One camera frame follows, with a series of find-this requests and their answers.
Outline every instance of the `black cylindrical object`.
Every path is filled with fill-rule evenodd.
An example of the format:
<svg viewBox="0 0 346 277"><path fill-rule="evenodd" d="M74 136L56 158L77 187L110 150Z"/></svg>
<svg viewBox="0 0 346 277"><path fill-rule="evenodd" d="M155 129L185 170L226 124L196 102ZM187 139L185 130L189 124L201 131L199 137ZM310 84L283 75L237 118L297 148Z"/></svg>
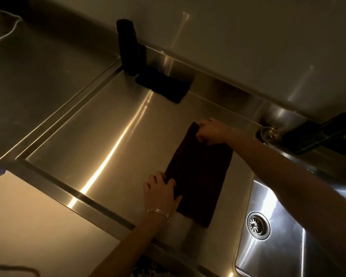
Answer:
<svg viewBox="0 0 346 277"><path fill-rule="evenodd" d="M295 154L303 154L346 135L346 112L323 124L305 123L283 137L283 144Z"/></svg>
<svg viewBox="0 0 346 277"><path fill-rule="evenodd" d="M139 73L140 56L133 22L128 19L119 19L116 22L116 29L124 72L135 76Z"/></svg>

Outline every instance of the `stainless steel sink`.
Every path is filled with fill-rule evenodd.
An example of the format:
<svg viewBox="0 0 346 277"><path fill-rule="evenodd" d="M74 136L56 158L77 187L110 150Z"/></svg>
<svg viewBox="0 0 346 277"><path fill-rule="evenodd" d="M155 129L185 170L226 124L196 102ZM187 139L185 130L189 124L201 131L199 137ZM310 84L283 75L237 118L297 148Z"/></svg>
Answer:
<svg viewBox="0 0 346 277"><path fill-rule="evenodd" d="M346 198L346 185L313 170ZM282 207L272 190L254 180L236 271L251 277L343 276L321 246Z"/></svg>

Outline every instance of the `dark red towel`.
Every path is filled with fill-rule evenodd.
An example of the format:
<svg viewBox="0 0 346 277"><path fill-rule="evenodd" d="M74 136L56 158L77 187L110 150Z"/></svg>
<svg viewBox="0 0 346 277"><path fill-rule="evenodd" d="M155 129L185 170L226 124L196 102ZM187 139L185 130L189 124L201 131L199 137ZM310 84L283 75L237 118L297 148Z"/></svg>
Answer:
<svg viewBox="0 0 346 277"><path fill-rule="evenodd" d="M226 144L207 146L196 138L199 125L193 123L169 163L167 180L177 182L175 197L183 199L178 212L209 227L222 189L225 174L232 159L232 149Z"/></svg>

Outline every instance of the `drain ring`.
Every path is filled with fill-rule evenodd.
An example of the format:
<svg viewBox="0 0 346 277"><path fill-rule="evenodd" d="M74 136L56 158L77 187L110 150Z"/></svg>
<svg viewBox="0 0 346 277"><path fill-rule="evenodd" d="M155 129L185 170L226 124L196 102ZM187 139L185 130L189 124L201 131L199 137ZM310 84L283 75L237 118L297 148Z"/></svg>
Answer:
<svg viewBox="0 0 346 277"><path fill-rule="evenodd" d="M270 224L266 217L259 212L251 212L246 219L249 233L259 240L265 240L270 235Z"/></svg>

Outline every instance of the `beige floor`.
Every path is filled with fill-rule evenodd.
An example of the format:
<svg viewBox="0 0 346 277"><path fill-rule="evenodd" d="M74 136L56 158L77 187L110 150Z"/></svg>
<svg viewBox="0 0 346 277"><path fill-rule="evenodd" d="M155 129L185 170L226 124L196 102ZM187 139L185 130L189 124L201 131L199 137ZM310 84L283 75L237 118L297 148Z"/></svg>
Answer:
<svg viewBox="0 0 346 277"><path fill-rule="evenodd" d="M32 267L41 277L83 277L117 244L117 239L12 173L0 177L0 264Z"/></svg>

